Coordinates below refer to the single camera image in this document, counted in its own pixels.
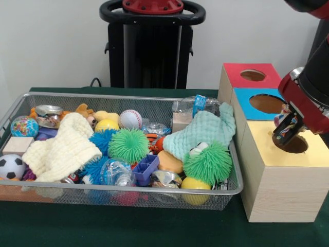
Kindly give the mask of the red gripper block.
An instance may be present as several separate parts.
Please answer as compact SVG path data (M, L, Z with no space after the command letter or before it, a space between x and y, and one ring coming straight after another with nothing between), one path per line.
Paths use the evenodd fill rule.
M303 129L313 134L328 132L328 106L305 90L308 83L304 72L290 72L280 82L278 91L285 101L281 112L274 117L273 142L286 151L293 151L294 139Z

